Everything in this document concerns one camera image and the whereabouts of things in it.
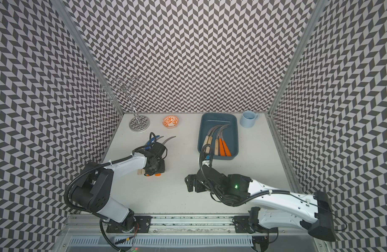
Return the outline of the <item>orange handle sickle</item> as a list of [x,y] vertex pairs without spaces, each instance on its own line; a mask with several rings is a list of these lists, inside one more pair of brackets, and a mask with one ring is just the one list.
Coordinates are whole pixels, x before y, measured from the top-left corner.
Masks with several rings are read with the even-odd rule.
[[225,142],[223,138],[224,130],[227,129],[230,125],[222,126],[219,130],[217,139],[219,143],[219,155],[220,156],[231,156],[231,152],[227,146],[227,143]]
[[171,136],[164,140],[162,143],[155,144],[155,154],[158,160],[158,169],[154,173],[155,176],[160,176],[162,173],[165,173],[165,158],[168,155],[168,149],[166,147],[166,143],[171,139],[174,139],[176,136]]
[[223,133],[221,133],[219,137],[219,148],[221,156],[232,156],[226,142],[224,141]]

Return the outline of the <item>blue blade wooden sickle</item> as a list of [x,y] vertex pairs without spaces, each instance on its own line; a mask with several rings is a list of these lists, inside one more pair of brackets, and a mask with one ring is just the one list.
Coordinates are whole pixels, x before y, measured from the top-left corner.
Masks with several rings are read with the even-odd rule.
[[158,139],[160,139],[160,138],[162,138],[162,136],[159,136],[159,135],[150,138],[149,141],[146,142],[145,150],[150,149],[150,144],[152,144],[155,140],[158,140]]

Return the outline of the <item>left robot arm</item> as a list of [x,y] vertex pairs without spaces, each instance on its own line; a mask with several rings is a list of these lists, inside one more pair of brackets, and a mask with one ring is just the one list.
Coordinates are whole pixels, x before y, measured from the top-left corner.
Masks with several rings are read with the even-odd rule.
[[108,221],[120,232],[131,232],[136,225],[134,212],[111,197],[113,182],[131,172],[141,171],[144,176],[164,173],[163,155],[167,151],[164,144],[154,141],[136,148],[125,158],[103,164],[88,163],[65,189],[65,204]]

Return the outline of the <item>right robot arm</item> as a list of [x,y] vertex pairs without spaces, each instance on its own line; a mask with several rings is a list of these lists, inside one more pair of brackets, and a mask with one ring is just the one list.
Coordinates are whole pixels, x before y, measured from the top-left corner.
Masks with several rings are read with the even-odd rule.
[[224,175],[203,165],[185,177],[189,192],[208,191],[221,203],[238,207],[253,204],[248,226],[262,233],[273,228],[298,228],[317,239],[334,242],[334,214],[327,193],[300,194],[273,188],[240,174]]

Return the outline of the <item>dark blue storage tray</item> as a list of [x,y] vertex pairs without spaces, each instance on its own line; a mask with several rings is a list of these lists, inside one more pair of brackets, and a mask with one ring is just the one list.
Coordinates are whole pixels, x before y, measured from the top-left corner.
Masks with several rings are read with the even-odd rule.
[[233,160],[239,152],[236,116],[229,113],[205,113],[201,117],[198,151],[206,144],[216,151],[216,160]]

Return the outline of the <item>chrome mug tree stand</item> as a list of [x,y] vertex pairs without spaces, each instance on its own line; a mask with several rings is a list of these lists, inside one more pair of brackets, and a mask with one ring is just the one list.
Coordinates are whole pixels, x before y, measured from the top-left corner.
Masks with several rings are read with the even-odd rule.
[[112,104],[118,103],[121,106],[121,101],[125,100],[133,115],[129,121],[129,128],[133,132],[143,132],[150,126],[150,120],[147,116],[138,113],[134,102],[134,98],[138,95],[138,90],[146,85],[147,83],[141,78],[132,76],[130,78],[114,79],[108,86],[102,88],[107,100]]

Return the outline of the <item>orange patterned small bowl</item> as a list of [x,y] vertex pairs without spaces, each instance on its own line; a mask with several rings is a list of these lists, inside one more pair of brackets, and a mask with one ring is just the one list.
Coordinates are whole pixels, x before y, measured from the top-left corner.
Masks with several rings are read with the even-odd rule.
[[175,128],[179,124],[179,118],[175,115],[168,115],[163,119],[163,126],[167,129]]

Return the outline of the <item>light blue mug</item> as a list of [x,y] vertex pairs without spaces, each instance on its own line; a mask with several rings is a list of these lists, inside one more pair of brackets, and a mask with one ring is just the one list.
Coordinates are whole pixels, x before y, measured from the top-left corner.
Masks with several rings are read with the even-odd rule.
[[252,128],[258,119],[259,114],[253,111],[245,111],[240,118],[240,125],[244,128]]

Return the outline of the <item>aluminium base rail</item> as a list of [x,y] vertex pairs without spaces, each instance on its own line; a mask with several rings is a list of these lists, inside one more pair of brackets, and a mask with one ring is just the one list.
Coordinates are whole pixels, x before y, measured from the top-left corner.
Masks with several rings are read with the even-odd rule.
[[259,214],[263,219],[258,221],[249,214],[136,214],[122,223],[105,219],[103,225],[110,234],[127,234],[134,232],[135,227],[143,234],[308,234],[294,215],[276,211]]

